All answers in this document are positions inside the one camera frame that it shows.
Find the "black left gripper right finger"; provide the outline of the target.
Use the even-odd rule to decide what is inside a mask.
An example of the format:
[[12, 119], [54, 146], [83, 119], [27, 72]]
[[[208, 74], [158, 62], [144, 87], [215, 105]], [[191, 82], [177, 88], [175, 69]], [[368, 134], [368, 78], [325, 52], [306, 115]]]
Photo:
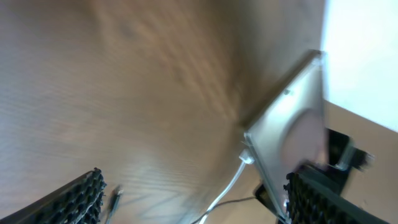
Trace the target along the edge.
[[276, 214], [280, 223], [357, 223], [383, 224], [384, 220], [347, 201], [341, 193], [348, 183], [352, 166], [347, 170], [331, 167], [321, 170], [304, 164], [285, 175], [282, 213]]

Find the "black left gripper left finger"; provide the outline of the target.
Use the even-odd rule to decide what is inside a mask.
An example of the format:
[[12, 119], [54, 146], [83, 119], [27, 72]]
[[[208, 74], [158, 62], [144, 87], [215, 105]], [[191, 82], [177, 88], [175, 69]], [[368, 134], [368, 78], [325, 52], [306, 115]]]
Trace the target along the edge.
[[95, 168], [40, 200], [1, 219], [1, 224], [98, 224], [106, 184]]

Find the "silver Galaxy smartphone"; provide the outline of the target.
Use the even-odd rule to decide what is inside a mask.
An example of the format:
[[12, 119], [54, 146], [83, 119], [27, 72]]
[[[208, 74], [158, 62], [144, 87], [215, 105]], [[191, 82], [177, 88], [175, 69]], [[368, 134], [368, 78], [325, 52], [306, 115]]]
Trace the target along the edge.
[[322, 52], [309, 50], [241, 125], [271, 212], [286, 221], [287, 174], [302, 164], [329, 163]]

